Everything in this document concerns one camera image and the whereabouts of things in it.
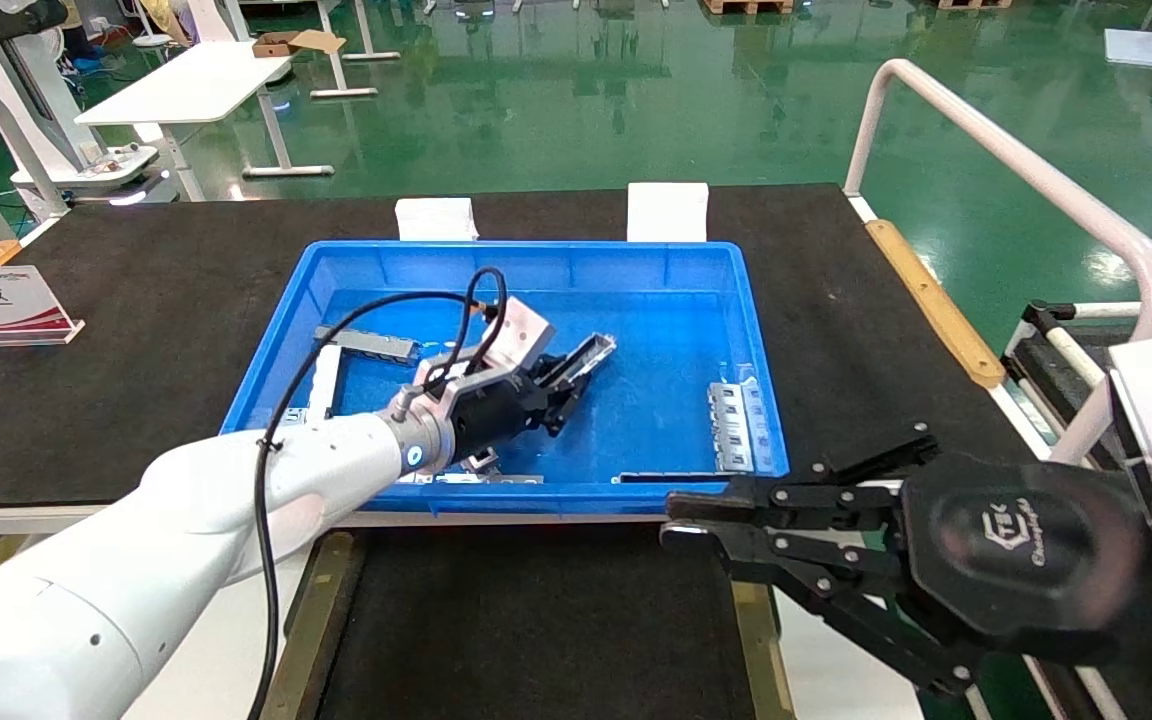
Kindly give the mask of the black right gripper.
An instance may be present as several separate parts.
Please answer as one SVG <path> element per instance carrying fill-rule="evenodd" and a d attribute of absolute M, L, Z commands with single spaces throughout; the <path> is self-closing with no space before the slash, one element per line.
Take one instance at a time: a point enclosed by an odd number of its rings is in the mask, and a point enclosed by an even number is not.
<path fill-rule="evenodd" d="M 935 639 L 878 598 L 895 605 L 911 589 L 941 626 L 991 651 L 1064 664 L 1123 655 L 1149 550 L 1132 483 L 1061 462 L 938 455 L 924 424 L 850 435 L 782 477 L 669 493 L 669 520 L 760 528 L 664 528 L 660 543 L 713 553 L 735 582 L 776 588 L 923 691 L 967 694 L 977 650 Z M 908 473 L 908 571 L 895 553 L 774 530 L 881 529 L 899 506 L 882 482 Z"/>

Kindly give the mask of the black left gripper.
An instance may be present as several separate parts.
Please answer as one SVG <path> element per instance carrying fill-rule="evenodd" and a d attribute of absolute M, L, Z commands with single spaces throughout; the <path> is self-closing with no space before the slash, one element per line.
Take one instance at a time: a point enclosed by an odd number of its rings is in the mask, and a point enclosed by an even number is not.
<path fill-rule="evenodd" d="M 590 378 L 566 379 L 568 354 L 543 354 L 530 370 L 520 370 L 471 388 L 452 381 L 445 396 L 452 401 L 449 465 L 511 441 L 526 430 L 544 429 L 558 437 L 584 397 Z"/>

